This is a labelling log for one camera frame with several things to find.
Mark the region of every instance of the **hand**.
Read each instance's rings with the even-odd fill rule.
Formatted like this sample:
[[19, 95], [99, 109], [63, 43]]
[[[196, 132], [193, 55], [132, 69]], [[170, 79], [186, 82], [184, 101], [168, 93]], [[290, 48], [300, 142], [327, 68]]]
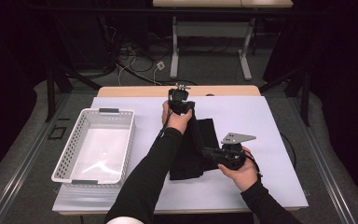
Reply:
[[[242, 147], [246, 155], [252, 157], [247, 147]], [[246, 191], [257, 181], [257, 170], [255, 164], [251, 160], [246, 160], [245, 164], [237, 171], [230, 170], [223, 164], [217, 165], [224, 175], [234, 180], [235, 185], [242, 191]]]
[[163, 124], [167, 120], [169, 114], [170, 116], [168, 119], [167, 128], [174, 128], [184, 134], [187, 127], [187, 123], [191, 119], [191, 116], [193, 116], [193, 110], [188, 110], [187, 113], [182, 116], [177, 115], [170, 110], [170, 107], [168, 106], [168, 101], [165, 101], [162, 105], [161, 115], [161, 120]]

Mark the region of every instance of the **plastic basket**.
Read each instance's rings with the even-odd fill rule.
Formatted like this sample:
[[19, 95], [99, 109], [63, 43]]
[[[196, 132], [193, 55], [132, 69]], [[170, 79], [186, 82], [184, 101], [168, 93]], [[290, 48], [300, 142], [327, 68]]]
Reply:
[[120, 188], [134, 130], [133, 111], [83, 109], [51, 179], [66, 186]]

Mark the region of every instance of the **table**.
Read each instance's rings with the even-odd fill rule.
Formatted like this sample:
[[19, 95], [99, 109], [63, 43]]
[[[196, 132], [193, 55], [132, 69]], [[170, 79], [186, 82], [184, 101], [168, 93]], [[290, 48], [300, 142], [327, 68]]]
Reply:
[[[253, 10], [258, 8], [286, 8], [291, 7], [291, 0], [153, 0], [154, 7], [248, 7]], [[198, 22], [178, 21], [172, 19], [172, 62], [170, 78], [177, 78], [179, 64], [178, 36], [222, 36], [244, 38], [242, 49], [238, 50], [241, 68], [245, 80], [252, 80], [249, 64], [246, 61], [246, 52], [249, 47], [252, 32], [251, 22]]]
[[[160, 116], [149, 114], [161, 113], [161, 104], [167, 99], [171, 88], [104, 87], [99, 91], [98, 97], [94, 98], [91, 107], [120, 105], [134, 108], [136, 129], [127, 174], [147, 153], [148, 147], [145, 146], [151, 146], [156, 137], [160, 128]], [[257, 87], [194, 86], [189, 94], [189, 100], [196, 102], [198, 119], [213, 118], [218, 139], [231, 131], [257, 136], [257, 140], [248, 142], [245, 146], [251, 148], [255, 154], [265, 176], [264, 185], [283, 207], [294, 210], [308, 206], [267, 102], [260, 96]], [[235, 108], [240, 113], [229, 110], [226, 116], [216, 115], [217, 105], [227, 106], [232, 103], [235, 103]], [[241, 118], [245, 118], [247, 125], [238, 125], [243, 123]], [[104, 214], [110, 209], [118, 193], [119, 189], [62, 185], [52, 210], [62, 215]], [[249, 209], [241, 199], [240, 191], [219, 170], [208, 171], [200, 178], [189, 180], [170, 181], [167, 177], [156, 206], [156, 214], [246, 211]]]

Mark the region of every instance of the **black object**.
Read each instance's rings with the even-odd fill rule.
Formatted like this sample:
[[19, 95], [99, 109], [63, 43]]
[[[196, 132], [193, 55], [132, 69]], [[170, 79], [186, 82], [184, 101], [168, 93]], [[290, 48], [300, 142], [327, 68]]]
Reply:
[[242, 150], [241, 144], [224, 144], [222, 148], [205, 147], [202, 150], [202, 155], [205, 158], [210, 158], [217, 164], [223, 164], [232, 170], [240, 169], [246, 161], [246, 156]]
[[[195, 120], [195, 122], [200, 127], [200, 137], [204, 140], [206, 146], [219, 147], [213, 120], [199, 119]], [[187, 128], [183, 135], [181, 145], [170, 170], [170, 180], [198, 178], [205, 171], [217, 169], [213, 160], [203, 157], [202, 153], [197, 150], [192, 132], [192, 129]]]
[[168, 92], [168, 104], [170, 109], [180, 115], [188, 112], [189, 109], [193, 110], [193, 116], [187, 124], [188, 129], [191, 131], [192, 140], [194, 142], [197, 153], [202, 157], [212, 160], [215, 164], [224, 164], [228, 169], [238, 170], [246, 161], [246, 155], [242, 150], [241, 143], [238, 144], [223, 144], [223, 148], [206, 147], [202, 132], [195, 115], [195, 103], [187, 101], [189, 89], [185, 85], [176, 84], [177, 89], [170, 89]]

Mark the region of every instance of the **forearm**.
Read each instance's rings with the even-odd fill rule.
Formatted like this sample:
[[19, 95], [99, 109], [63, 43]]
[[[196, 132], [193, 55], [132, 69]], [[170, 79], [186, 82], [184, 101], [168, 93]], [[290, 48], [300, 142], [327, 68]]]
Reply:
[[168, 128], [148, 154], [131, 172], [105, 221], [115, 217], [134, 217], [151, 223], [165, 177], [172, 167], [182, 135]]
[[262, 223], [301, 223], [275, 201], [259, 181], [241, 193], [241, 196]]

